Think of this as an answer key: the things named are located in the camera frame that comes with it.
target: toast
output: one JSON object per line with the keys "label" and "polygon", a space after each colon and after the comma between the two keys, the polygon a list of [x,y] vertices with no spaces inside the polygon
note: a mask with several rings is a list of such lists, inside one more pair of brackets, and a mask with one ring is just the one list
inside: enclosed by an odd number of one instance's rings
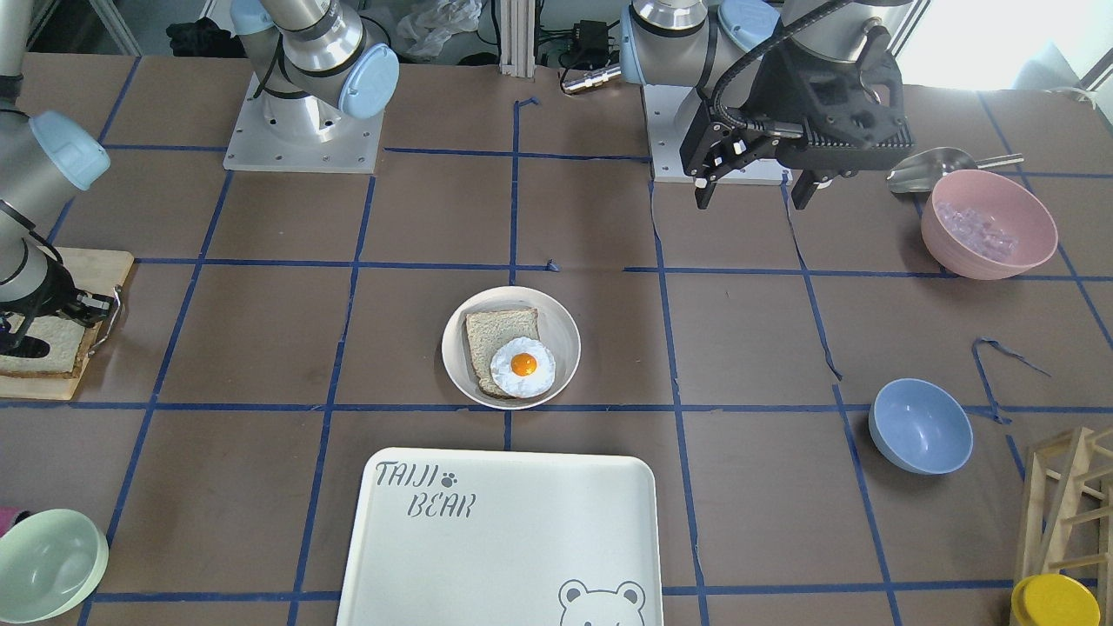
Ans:
{"label": "toast", "polygon": [[509,395],[491,376],[491,360],[500,348],[512,339],[528,336],[540,341],[538,335],[538,310],[513,309],[509,311],[480,311],[464,315],[467,332],[467,353],[472,369],[479,379],[480,390],[491,398],[510,400]]}

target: bear face logo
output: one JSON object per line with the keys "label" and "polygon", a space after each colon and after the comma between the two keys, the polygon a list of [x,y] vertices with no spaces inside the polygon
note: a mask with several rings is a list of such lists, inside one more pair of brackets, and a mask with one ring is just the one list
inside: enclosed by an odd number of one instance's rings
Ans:
{"label": "bear face logo", "polygon": [[613,591],[589,591],[583,583],[572,579],[561,585],[560,604],[564,607],[560,626],[646,626],[641,616],[646,591],[632,580]]}

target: egg white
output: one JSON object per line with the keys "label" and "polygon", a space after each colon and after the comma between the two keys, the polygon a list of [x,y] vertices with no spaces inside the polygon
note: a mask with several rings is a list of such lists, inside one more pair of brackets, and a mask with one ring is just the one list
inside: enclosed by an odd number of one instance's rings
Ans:
{"label": "egg white", "polygon": [[[532,374],[520,376],[511,369],[511,360],[518,354],[529,354],[538,362]],[[549,391],[556,379],[556,362],[545,344],[528,336],[506,342],[491,359],[491,375],[509,395],[533,398]]]}

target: yellow container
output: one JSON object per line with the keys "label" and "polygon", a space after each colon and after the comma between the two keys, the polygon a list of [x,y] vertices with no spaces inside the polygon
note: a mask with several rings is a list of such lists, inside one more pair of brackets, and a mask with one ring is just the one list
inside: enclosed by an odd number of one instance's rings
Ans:
{"label": "yellow container", "polygon": [[1062,574],[1040,574],[1013,589],[1013,614],[1022,626],[1097,626],[1101,609],[1090,589]]}

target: pink bowl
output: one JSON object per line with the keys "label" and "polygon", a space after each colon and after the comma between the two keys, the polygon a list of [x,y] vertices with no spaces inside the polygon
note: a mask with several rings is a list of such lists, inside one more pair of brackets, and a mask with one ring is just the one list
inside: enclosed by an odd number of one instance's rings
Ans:
{"label": "pink bowl", "polygon": [[[1040,265],[1055,254],[1058,229],[1047,207],[1008,178],[981,169],[961,169],[936,183],[920,219],[928,252],[944,267],[968,278],[1007,278]],[[974,208],[991,218],[994,228],[1016,238],[1004,261],[974,252],[944,227],[939,207]]]}

